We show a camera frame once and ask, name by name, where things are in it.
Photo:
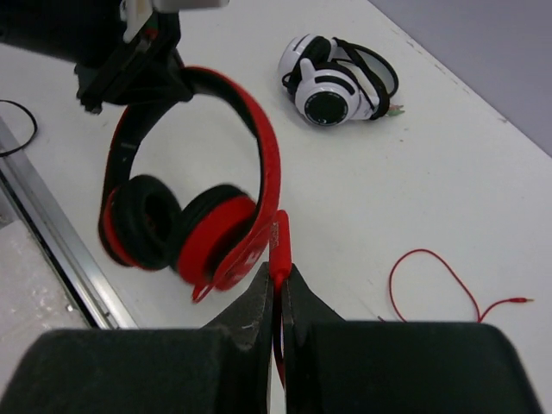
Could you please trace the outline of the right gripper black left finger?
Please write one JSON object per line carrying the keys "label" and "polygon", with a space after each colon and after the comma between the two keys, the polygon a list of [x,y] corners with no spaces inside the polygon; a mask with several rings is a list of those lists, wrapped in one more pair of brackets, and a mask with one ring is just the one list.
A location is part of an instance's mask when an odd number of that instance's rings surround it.
{"label": "right gripper black left finger", "polygon": [[266,413],[273,282],[198,329],[54,329],[21,358],[4,413]]}

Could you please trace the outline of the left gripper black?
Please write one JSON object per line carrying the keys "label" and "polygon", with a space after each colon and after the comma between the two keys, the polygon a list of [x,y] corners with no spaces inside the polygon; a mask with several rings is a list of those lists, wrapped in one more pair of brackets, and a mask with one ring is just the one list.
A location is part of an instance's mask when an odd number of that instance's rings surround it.
{"label": "left gripper black", "polygon": [[[154,42],[123,47],[142,36]],[[1,43],[81,64],[74,69],[77,99],[95,115],[104,104],[190,100],[179,40],[179,16],[153,1],[1,2]]]}

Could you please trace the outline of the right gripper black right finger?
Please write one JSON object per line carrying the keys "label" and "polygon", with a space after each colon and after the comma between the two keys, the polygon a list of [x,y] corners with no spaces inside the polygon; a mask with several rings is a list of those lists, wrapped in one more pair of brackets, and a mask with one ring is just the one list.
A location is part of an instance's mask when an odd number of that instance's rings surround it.
{"label": "right gripper black right finger", "polygon": [[282,287],[290,413],[539,413],[516,349],[488,324],[349,321],[293,269]]}

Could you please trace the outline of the aluminium rail table edge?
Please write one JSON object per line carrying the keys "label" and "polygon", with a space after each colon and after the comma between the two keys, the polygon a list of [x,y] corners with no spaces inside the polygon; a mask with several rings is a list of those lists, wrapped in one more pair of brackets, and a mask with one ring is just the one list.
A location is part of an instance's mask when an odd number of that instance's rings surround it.
{"label": "aluminium rail table edge", "polygon": [[1,176],[14,193],[48,259],[80,308],[105,329],[135,329],[139,323],[117,290],[111,264],[97,238],[104,149],[85,155],[85,145],[67,137],[69,129],[43,116],[30,121],[1,110],[1,148],[31,144],[1,159]]}

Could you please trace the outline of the white black headphones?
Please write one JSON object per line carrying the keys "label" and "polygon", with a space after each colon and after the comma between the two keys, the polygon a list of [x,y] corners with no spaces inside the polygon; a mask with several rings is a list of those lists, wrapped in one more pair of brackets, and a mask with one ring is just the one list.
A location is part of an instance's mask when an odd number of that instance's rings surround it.
{"label": "white black headphones", "polygon": [[378,120],[399,88],[394,67],[374,50],[314,34],[290,41],[278,76],[298,112],[321,127]]}

